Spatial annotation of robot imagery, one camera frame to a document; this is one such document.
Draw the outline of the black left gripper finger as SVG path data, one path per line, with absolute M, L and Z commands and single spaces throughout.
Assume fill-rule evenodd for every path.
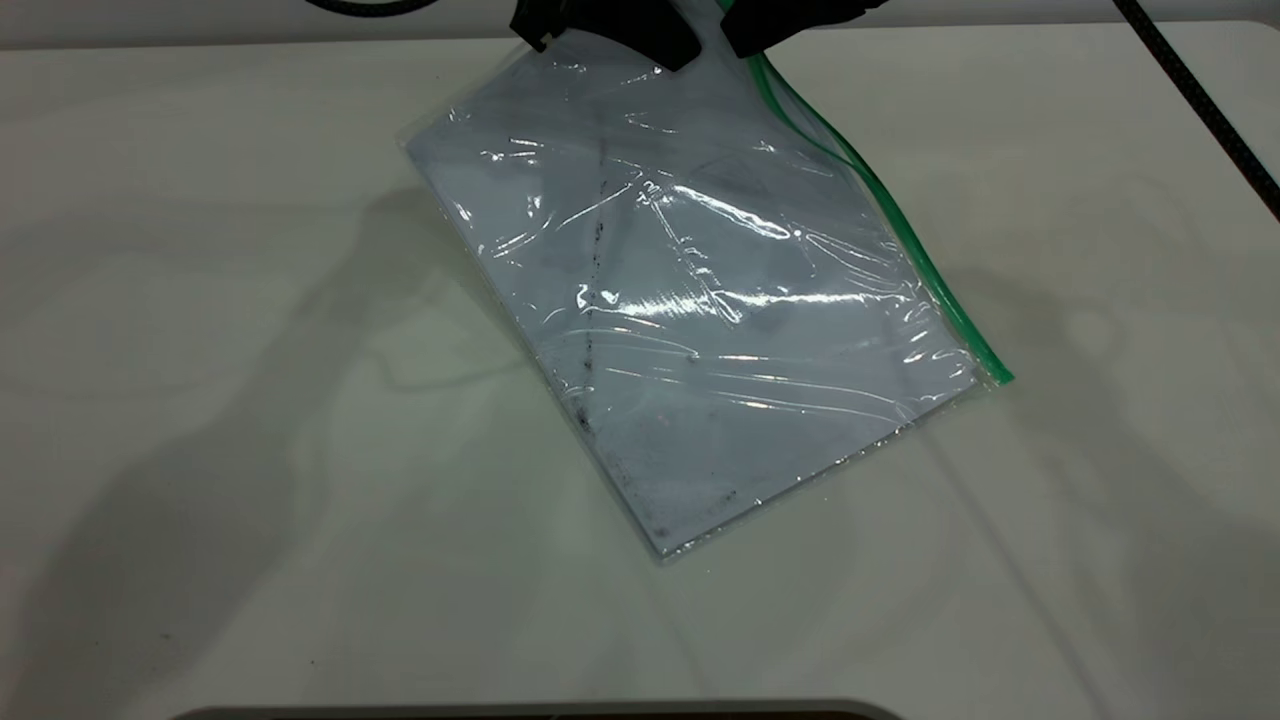
M 536 53 L 544 53 L 567 31 L 567 1 L 518 0 L 509 28 Z
M 644 55 L 667 70 L 681 70 L 701 53 L 701 42 L 672 1 L 562 1 L 566 27 L 598 35 Z

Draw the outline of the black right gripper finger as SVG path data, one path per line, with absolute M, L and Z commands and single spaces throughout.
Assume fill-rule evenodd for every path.
M 731 1 L 719 27 L 739 58 L 756 56 L 808 29 L 842 26 L 886 1 Z

